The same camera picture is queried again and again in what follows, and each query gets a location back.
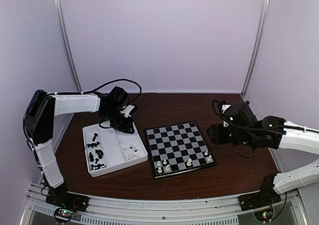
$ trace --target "white robotic arm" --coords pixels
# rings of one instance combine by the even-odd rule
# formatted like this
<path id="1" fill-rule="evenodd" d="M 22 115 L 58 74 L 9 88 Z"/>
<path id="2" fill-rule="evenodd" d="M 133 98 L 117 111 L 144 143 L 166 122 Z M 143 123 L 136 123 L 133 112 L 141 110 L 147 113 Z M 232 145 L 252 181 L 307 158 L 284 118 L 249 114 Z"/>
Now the white robotic arm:
<path id="1" fill-rule="evenodd" d="M 290 121 L 285 122 L 287 127 L 302 127 L 304 130 L 286 128 L 279 148 L 296 149 L 319 155 L 319 130 L 300 126 Z M 274 178 L 274 190 L 278 194 L 319 182 L 319 159 L 299 169 L 287 173 L 279 173 Z"/>
<path id="2" fill-rule="evenodd" d="M 23 119 L 23 129 L 49 187 L 48 203 L 67 208 L 73 208 L 76 204 L 76 210 L 85 211 L 88 199 L 67 193 L 67 186 L 52 147 L 54 117 L 68 113 L 98 112 L 99 117 L 110 121 L 110 127 L 113 129 L 134 133 L 133 119 L 130 115 L 137 107 L 123 106 L 127 98 L 128 94 L 119 87 L 114 87 L 109 94 L 95 92 L 68 95 L 46 93 L 43 90 L 35 92 Z"/>

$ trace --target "black square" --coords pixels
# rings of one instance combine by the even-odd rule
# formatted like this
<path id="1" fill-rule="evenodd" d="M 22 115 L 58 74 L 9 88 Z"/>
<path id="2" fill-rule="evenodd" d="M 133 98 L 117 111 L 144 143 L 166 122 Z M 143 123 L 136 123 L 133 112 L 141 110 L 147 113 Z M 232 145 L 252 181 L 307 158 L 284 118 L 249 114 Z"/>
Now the black square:
<path id="1" fill-rule="evenodd" d="M 201 158 L 198 161 L 199 161 L 199 164 L 206 164 L 207 163 L 205 158 Z"/>
<path id="2" fill-rule="evenodd" d="M 174 151 L 174 152 L 179 151 L 179 147 L 178 147 L 178 146 L 172 146 L 172 148 L 173 148 L 173 151 Z"/>
<path id="3" fill-rule="evenodd" d="M 185 146 L 186 146 L 186 149 L 192 149 L 193 148 L 193 146 L 191 146 L 191 143 L 187 143 L 187 144 L 185 144 Z"/>
<path id="4" fill-rule="evenodd" d="M 170 143 L 169 142 L 164 142 L 164 147 L 165 148 L 169 148 L 171 145 L 170 145 Z"/>
<path id="5" fill-rule="evenodd" d="M 156 139 L 156 143 L 157 143 L 157 144 L 163 143 L 163 139 L 162 139 L 162 138 L 157 138 L 157 139 Z"/>
<path id="6" fill-rule="evenodd" d="M 153 156 L 153 160 L 154 162 L 160 161 L 160 156 L 159 155 Z"/>
<path id="7" fill-rule="evenodd" d="M 155 139 L 155 135 L 149 134 L 149 139 Z"/>
<path id="8" fill-rule="evenodd" d="M 175 158 L 174 153 L 168 153 L 167 157 L 168 157 L 168 159 L 174 159 Z"/>
<path id="9" fill-rule="evenodd" d="M 201 152 L 199 147 L 194 148 L 194 151 L 195 151 L 195 153 L 200 153 Z"/>
<path id="10" fill-rule="evenodd" d="M 198 145 L 199 145 L 199 146 L 204 146 L 204 145 L 205 145 L 205 142 L 204 142 L 203 140 L 201 140 L 201 141 L 198 142 Z"/>
<path id="11" fill-rule="evenodd" d="M 166 150 L 165 149 L 159 149 L 159 154 L 166 154 Z"/>
<path id="12" fill-rule="evenodd" d="M 173 164 L 173 165 L 170 166 L 170 169 L 172 171 L 178 171 L 178 165 L 177 164 Z"/>
<path id="13" fill-rule="evenodd" d="M 182 156 L 186 156 L 186 155 L 188 155 L 187 150 L 182 150 L 180 153 L 182 154 Z"/>
<path id="14" fill-rule="evenodd" d="M 177 142 L 178 145 L 184 144 L 184 141 L 182 139 L 178 139 L 176 142 Z"/>
<path id="15" fill-rule="evenodd" d="M 162 132 L 160 135 L 161 137 L 168 137 L 168 134 L 166 132 Z"/>
<path id="16" fill-rule="evenodd" d="M 157 144 L 151 144 L 151 150 L 157 150 L 158 149 L 158 146 Z"/>
<path id="17" fill-rule="evenodd" d="M 191 158 L 192 160 L 195 160 L 195 159 L 197 159 L 197 156 L 196 156 L 196 154 L 191 154 L 191 155 L 190 155 L 190 158 Z"/>
<path id="18" fill-rule="evenodd" d="M 178 158 L 176 158 L 176 162 L 177 162 L 178 164 L 181 164 L 181 163 L 184 163 L 184 160 L 183 160 L 182 157 L 178 157 Z"/>
<path id="19" fill-rule="evenodd" d="M 174 141 L 174 140 L 176 140 L 176 138 L 175 138 L 175 136 L 174 136 L 174 135 L 169 136 L 169 137 L 168 137 L 168 139 L 169 139 L 170 141 Z"/>

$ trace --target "chessboard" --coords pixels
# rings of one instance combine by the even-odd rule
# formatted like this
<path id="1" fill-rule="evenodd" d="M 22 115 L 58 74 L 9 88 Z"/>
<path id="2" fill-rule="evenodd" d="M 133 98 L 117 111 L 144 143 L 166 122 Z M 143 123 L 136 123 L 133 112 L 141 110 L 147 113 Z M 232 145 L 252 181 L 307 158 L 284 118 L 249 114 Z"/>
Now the chessboard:
<path id="1" fill-rule="evenodd" d="M 145 130 L 154 178 L 216 165 L 195 121 Z"/>

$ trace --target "chess piece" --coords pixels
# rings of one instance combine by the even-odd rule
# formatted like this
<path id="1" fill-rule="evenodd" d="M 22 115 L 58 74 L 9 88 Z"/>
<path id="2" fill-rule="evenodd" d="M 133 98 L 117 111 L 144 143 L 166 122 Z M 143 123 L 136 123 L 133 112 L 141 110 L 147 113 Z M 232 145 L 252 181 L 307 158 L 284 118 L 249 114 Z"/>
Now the chess piece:
<path id="1" fill-rule="evenodd" d="M 191 159 L 188 159 L 188 162 L 186 163 L 186 165 L 189 167 L 191 166 Z"/>

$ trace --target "robotic arm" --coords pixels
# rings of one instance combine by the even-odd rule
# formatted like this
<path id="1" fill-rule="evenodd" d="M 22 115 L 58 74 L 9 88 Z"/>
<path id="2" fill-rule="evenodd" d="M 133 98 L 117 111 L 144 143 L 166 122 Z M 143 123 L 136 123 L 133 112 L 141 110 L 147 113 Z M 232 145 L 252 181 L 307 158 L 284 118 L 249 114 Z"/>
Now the robotic arm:
<path id="1" fill-rule="evenodd" d="M 256 148 L 297 149 L 319 155 L 319 130 L 307 128 L 280 117 L 258 121 L 248 104 L 228 105 L 213 100 L 212 108 L 223 124 L 213 124 L 207 133 L 214 144 L 233 143 Z M 319 182 L 319 159 L 299 169 L 266 176 L 260 192 L 239 197 L 243 211 L 280 202 L 279 194 Z"/>
<path id="2" fill-rule="evenodd" d="M 67 113 L 98 112 L 99 117 L 110 121 L 113 129 L 132 134 L 131 114 L 137 107 L 122 107 L 127 98 L 128 94 L 119 87 L 114 87 L 109 94 L 35 92 L 23 119 L 23 129 L 49 187 L 47 203 L 78 211 L 85 211 L 88 204 L 87 197 L 67 192 L 52 147 L 54 117 Z"/>

